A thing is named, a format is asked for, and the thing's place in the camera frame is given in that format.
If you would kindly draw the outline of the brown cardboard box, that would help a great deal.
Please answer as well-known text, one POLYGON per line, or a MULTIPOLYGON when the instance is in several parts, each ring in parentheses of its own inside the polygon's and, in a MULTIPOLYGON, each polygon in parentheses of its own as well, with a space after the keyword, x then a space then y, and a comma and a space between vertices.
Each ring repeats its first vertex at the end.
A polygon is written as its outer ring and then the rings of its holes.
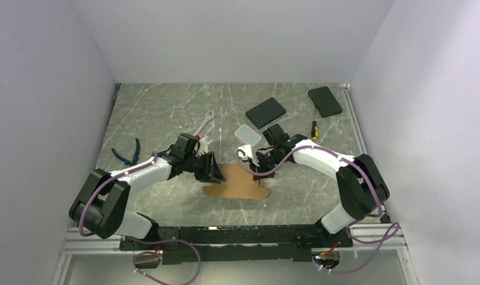
POLYGON ((254 180, 252 175, 247 173, 238 164, 222 163, 219 169, 226 181, 213 183, 202 187, 204 195, 213 198, 231 198, 262 200, 268 197, 270 191, 261 186, 260 180, 254 180))

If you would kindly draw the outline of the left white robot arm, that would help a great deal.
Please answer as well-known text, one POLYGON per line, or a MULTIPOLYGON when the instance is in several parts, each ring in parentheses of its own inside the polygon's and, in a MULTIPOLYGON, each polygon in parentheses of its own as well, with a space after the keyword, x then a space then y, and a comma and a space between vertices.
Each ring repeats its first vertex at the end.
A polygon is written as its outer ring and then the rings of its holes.
POLYGON ((202 183, 225 182, 214 152, 203 151, 204 145, 196 136, 181 133, 167 150, 153 152, 140 164, 113 172, 93 170, 69 210, 79 234, 102 239, 128 236, 143 249, 154 248, 160 239, 159 224, 144 214, 128 211, 130 195, 184 172, 202 183))

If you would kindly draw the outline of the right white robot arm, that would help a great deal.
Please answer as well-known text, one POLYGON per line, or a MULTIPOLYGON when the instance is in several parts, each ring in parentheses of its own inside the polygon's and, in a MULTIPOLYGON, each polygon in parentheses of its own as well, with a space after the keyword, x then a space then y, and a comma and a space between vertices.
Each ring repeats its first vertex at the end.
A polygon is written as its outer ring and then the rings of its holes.
POLYGON ((318 145, 312 139, 290 136, 279 124, 263 133, 269 147, 254 151, 247 144, 239 147, 236 158, 249 164, 255 180, 274 177, 284 163, 310 167, 334 180, 339 203, 316 223, 315 238, 322 246, 337 241, 339 231, 366 217, 382 216, 382 205, 390 191, 374 160, 367 154, 350 156, 318 145))

